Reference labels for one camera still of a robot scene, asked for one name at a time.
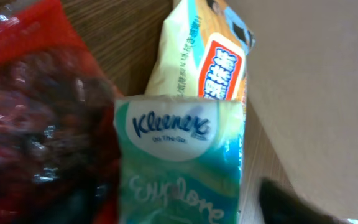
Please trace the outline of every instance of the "kleenex tissue pack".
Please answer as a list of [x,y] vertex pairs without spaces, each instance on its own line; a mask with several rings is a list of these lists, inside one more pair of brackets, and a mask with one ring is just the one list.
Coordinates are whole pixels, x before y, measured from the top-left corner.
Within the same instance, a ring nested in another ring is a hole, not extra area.
[[120,223],[237,223],[240,102],[132,96],[116,101]]

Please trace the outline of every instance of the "wooden surface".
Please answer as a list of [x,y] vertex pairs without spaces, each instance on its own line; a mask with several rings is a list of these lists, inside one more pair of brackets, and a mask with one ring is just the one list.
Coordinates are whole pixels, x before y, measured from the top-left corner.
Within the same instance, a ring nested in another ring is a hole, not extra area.
[[[63,0],[65,11],[107,76],[125,95],[144,92],[172,0]],[[263,223],[257,203],[262,176],[291,188],[250,102],[241,192],[241,223]]]

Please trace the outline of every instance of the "red plastic bag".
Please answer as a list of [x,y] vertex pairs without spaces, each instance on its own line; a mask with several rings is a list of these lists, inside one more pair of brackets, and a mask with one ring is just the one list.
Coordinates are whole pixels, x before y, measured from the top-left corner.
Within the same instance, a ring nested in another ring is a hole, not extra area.
[[117,180],[115,87],[59,0],[28,2],[0,14],[0,223]]

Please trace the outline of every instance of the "beige surface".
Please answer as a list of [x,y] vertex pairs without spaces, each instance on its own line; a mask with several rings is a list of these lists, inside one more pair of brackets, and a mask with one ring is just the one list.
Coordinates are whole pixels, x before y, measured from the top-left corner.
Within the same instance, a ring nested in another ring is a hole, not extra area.
[[251,27],[249,97],[295,190],[358,218],[358,0],[228,0]]

